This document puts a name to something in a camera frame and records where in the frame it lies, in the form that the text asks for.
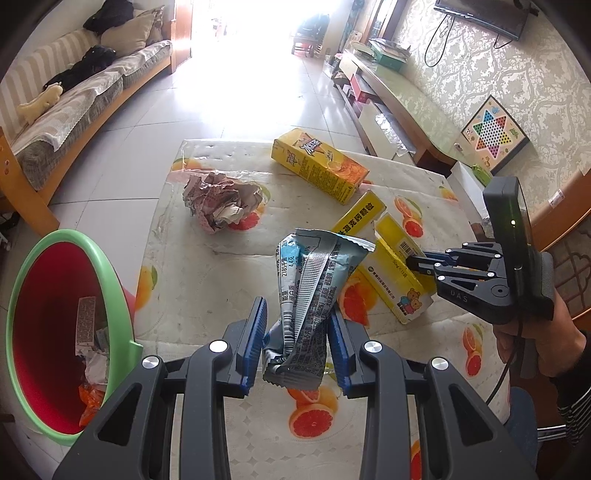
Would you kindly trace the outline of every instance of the stroller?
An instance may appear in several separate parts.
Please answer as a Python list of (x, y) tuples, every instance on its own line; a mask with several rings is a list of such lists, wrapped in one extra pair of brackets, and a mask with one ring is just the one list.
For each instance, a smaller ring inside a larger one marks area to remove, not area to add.
[(316, 14), (305, 20), (295, 32), (291, 54), (297, 50), (303, 51), (307, 57), (314, 57), (314, 52), (322, 46), (329, 20), (328, 15), (322, 14)]

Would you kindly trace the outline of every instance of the striped sofa back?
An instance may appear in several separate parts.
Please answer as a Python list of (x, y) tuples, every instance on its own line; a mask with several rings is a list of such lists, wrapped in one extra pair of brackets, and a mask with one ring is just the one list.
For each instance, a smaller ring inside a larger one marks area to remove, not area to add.
[(97, 36), (81, 28), (23, 57), (8, 70), (0, 82), (0, 125), (9, 144), (25, 128), (16, 106), (33, 100), (49, 79), (79, 61), (98, 43)]

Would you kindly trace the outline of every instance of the blue jeans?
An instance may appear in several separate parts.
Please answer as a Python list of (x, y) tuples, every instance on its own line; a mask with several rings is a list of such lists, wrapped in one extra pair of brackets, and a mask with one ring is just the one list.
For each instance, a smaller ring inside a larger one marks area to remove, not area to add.
[(535, 468), (538, 461), (538, 427), (534, 401), (522, 388), (511, 387), (511, 415), (505, 428), (521, 453)]

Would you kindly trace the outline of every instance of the wall-mounted tv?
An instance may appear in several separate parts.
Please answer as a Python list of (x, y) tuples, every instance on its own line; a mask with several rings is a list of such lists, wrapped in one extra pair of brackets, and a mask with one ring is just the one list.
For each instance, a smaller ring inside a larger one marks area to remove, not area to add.
[(530, 13), (530, 0), (437, 0), (435, 10), (519, 40)]

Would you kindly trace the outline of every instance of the yellow juice box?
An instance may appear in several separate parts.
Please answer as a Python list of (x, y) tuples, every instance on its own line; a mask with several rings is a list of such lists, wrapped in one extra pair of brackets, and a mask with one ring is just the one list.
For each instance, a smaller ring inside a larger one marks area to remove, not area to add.
[(417, 318), (433, 303), (431, 295), (404, 260), (400, 260), (380, 236), (374, 252), (365, 257), (358, 270), (402, 324)]
[(330, 231), (375, 242), (373, 221), (380, 218), (385, 211), (385, 203), (368, 190)]
[[(375, 222), (375, 233), (384, 239), (386, 244), (403, 262), (408, 257), (422, 257), (424, 255), (420, 247), (389, 213), (384, 213)], [(433, 277), (417, 272), (413, 272), (413, 274), (421, 282), (429, 295), (435, 295), (437, 293), (437, 286)]]
[(273, 142), (271, 158), (328, 193), (343, 205), (369, 170), (300, 128)]

